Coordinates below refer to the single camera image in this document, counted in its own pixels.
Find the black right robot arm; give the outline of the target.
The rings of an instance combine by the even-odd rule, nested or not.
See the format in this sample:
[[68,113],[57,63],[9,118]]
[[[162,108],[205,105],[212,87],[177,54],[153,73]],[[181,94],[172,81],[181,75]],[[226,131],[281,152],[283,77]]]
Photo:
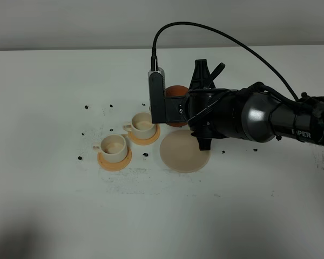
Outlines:
[[210,73],[194,69],[186,98],[187,123],[199,148],[208,151],[212,139],[236,138],[268,142],[282,137],[324,146],[324,97],[303,93],[290,100],[262,82],[240,90],[216,88],[220,63]]

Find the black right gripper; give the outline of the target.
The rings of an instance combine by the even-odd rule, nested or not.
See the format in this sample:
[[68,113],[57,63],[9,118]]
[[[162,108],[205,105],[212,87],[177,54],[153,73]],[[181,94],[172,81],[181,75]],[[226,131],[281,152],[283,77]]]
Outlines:
[[195,60],[195,68],[188,88],[188,99],[185,104],[188,114],[185,117],[192,131],[191,135],[198,141],[200,151],[209,151],[212,139],[226,138],[213,126],[216,118],[213,112],[225,97],[235,95],[237,92],[237,90],[215,88],[214,82],[209,86],[204,86],[209,76],[207,60]]

